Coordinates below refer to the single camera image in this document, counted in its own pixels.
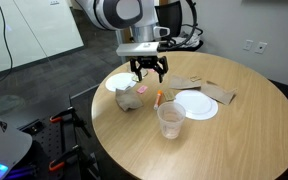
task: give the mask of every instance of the white paper plate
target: white paper plate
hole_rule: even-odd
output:
[[[116,89],[125,90],[127,87],[135,86],[136,82],[132,80],[132,73],[118,73],[107,79],[105,87],[115,92]]]
[[[182,105],[186,111],[186,117],[194,120],[210,119],[218,111],[217,102],[197,90],[185,90],[178,93],[174,102]]]

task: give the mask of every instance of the electrical outlet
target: electrical outlet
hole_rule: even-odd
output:
[[[60,3],[59,0],[49,0],[49,1],[50,1],[50,5],[56,5]]]
[[[256,49],[255,49],[255,52],[258,53],[258,54],[263,54],[266,46],[267,46],[267,43],[259,42],[257,47],[256,47]]]
[[[252,47],[252,44],[253,44],[252,40],[246,40],[243,49],[249,51]]]

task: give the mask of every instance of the round table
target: round table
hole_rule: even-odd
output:
[[[288,168],[288,100],[269,80],[231,60],[196,52],[168,52],[169,71],[162,83],[149,72],[138,94],[144,106],[124,112],[105,87],[123,64],[100,84],[93,98],[92,123],[111,158],[139,179],[275,179]],[[205,121],[186,118],[180,135],[166,139],[153,109],[157,91],[170,77],[199,76],[223,89],[237,88],[229,105]]]

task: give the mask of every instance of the orange object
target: orange object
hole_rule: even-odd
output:
[[[50,118],[51,123],[57,123],[57,122],[62,121],[62,120],[63,120],[62,117],[57,117],[57,118],[54,118],[54,119],[53,119],[53,117]]]
[[[64,162],[61,162],[61,163],[59,163],[58,165],[53,166],[53,163],[54,163],[54,161],[52,161],[52,162],[50,163],[50,165],[48,166],[48,169],[49,169],[49,171],[51,171],[51,172],[57,171],[57,170],[61,169],[62,167],[64,167],[64,165],[65,165]]]
[[[155,100],[155,104],[154,104],[154,109],[157,110],[158,106],[160,105],[160,100],[161,100],[161,96],[162,96],[163,92],[161,90],[157,91],[157,96],[156,96],[156,100]]]

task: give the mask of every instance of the clear plastic cup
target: clear plastic cup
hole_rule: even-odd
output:
[[[157,109],[160,127],[164,137],[175,139],[185,119],[185,109],[178,103],[166,102]]]

